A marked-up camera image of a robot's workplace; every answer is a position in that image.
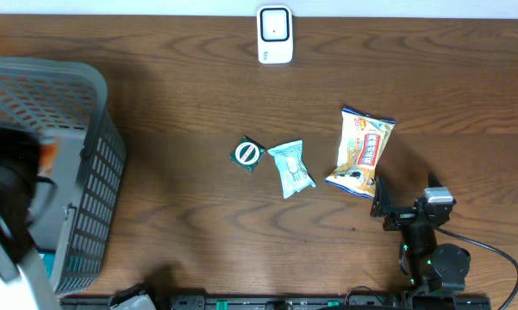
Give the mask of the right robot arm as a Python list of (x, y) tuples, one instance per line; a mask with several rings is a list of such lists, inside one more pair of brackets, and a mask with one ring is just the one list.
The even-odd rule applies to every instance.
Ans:
[(440, 244), (435, 236), (435, 230), (450, 220), (456, 200), (433, 173), (428, 175), (423, 195), (409, 207), (392, 203), (381, 177), (375, 182), (370, 216), (382, 217), (385, 231), (401, 233), (400, 267), (412, 282), (411, 289), (399, 294), (399, 303), (407, 309), (456, 309), (471, 255), (457, 245)]

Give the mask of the yellow snack bag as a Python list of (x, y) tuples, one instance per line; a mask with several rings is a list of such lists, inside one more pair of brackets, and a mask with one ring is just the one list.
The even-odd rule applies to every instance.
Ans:
[(373, 199), (376, 167), (396, 121), (343, 108), (335, 170), (325, 181), (351, 195)]

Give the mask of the teal mouthwash bottle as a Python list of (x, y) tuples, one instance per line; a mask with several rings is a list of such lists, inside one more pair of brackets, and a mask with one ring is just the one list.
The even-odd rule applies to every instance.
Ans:
[(39, 251), (39, 255), (44, 263), (47, 277), (50, 278), (53, 273), (53, 265), (55, 261), (55, 253), (50, 251)]

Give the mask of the green square box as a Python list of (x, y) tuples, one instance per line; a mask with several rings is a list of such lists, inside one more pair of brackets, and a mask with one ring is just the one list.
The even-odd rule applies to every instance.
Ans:
[(248, 172), (254, 172), (266, 149), (253, 139), (244, 136), (230, 153), (230, 160)]

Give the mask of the orange small packet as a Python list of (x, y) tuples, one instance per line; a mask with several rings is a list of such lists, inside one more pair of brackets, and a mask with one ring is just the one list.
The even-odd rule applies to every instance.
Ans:
[(41, 156), (39, 174), (50, 176), (57, 157), (59, 156), (60, 138), (54, 135), (43, 135), (40, 139)]

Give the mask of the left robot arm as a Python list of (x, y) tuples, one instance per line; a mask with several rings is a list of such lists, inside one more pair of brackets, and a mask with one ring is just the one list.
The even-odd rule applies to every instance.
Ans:
[(59, 309), (29, 228), (56, 183), (39, 174), (39, 134), (0, 123), (0, 309)]

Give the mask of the light blue wipes pack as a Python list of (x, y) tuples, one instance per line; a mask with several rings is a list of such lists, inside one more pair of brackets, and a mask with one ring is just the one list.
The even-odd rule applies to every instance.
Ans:
[(273, 156), (278, 169), (283, 197), (288, 199), (293, 194), (308, 186), (315, 188), (316, 183), (303, 162), (303, 141), (291, 141), (268, 150)]

